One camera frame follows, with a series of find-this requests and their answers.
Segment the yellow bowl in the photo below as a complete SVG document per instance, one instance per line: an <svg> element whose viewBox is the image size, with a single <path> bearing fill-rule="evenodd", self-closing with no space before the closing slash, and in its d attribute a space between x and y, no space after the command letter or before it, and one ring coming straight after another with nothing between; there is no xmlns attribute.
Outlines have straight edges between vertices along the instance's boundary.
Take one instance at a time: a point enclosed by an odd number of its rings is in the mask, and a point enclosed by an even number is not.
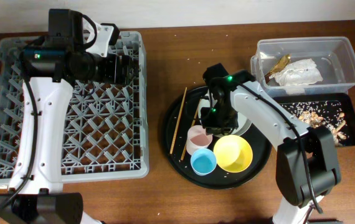
<svg viewBox="0 0 355 224"><path fill-rule="evenodd" d="M216 141L213 152L217 165L231 173L247 170L253 160L253 151L244 138L237 135L224 136Z"/></svg>

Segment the white napkin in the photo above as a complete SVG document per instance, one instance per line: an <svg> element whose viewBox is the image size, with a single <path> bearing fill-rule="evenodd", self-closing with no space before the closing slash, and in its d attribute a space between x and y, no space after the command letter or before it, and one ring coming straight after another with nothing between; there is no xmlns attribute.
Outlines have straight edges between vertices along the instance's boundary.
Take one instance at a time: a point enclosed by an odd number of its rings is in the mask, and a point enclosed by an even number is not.
<svg viewBox="0 0 355 224"><path fill-rule="evenodd" d="M274 79L280 86L312 85L323 81L316 63L310 58L289 63L274 75Z"/></svg>

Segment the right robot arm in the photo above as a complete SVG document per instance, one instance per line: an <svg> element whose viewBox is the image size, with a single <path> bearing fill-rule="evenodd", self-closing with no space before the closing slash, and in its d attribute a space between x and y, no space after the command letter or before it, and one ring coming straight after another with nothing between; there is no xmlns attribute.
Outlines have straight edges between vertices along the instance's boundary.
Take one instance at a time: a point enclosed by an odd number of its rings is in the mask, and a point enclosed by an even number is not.
<svg viewBox="0 0 355 224"><path fill-rule="evenodd" d="M228 135L242 114L277 150L276 182L283 195L272 223L308 223L319 202L341 181L333 135L324 126L312 128L265 93L246 70L229 74L218 63L202 76L209 92L200 121L208 134Z"/></svg>

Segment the gold snack wrapper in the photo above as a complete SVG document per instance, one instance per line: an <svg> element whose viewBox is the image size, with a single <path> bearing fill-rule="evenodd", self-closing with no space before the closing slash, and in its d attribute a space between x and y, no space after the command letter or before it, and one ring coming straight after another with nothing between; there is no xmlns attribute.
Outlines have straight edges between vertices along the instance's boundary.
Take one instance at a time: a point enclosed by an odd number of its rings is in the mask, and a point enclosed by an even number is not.
<svg viewBox="0 0 355 224"><path fill-rule="evenodd" d="M291 60L291 55L284 55L273 67L272 69L265 75L265 82L268 83L271 79L274 78L274 75L278 72L281 72Z"/></svg>

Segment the food scraps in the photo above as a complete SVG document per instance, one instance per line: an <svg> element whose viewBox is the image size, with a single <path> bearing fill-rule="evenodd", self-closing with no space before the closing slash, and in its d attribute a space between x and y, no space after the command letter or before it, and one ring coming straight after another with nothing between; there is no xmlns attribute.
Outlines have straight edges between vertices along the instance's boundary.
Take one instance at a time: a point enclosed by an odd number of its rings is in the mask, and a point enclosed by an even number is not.
<svg viewBox="0 0 355 224"><path fill-rule="evenodd" d="M342 104L337 101L284 103L282 106L312 128L328 128L333 135L335 146L343 146L344 141L349 138L349 134L344 131L348 126L345 113L341 108Z"/></svg>

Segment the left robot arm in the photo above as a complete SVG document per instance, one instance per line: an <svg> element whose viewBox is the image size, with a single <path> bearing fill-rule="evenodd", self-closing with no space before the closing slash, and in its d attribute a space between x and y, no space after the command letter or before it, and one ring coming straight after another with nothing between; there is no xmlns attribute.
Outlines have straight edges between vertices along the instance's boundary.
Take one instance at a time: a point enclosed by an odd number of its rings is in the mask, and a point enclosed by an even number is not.
<svg viewBox="0 0 355 224"><path fill-rule="evenodd" d="M63 191L61 155L67 108L76 82L128 85L134 60L111 54L120 31L71 9L51 9L49 28L20 52L24 114L17 164L0 217L9 223L93 223L79 193Z"/></svg>

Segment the pink cup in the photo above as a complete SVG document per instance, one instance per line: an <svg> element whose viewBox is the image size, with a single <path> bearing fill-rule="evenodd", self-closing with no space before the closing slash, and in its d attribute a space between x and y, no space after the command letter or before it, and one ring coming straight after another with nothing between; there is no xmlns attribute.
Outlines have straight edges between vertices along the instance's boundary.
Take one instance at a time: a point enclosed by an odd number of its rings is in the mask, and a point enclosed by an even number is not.
<svg viewBox="0 0 355 224"><path fill-rule="evenodd" d="M186 151L193 155L201 148L207 148L212 142L213 135L207 134L201 125L194 125L187 132Z"/></svg>

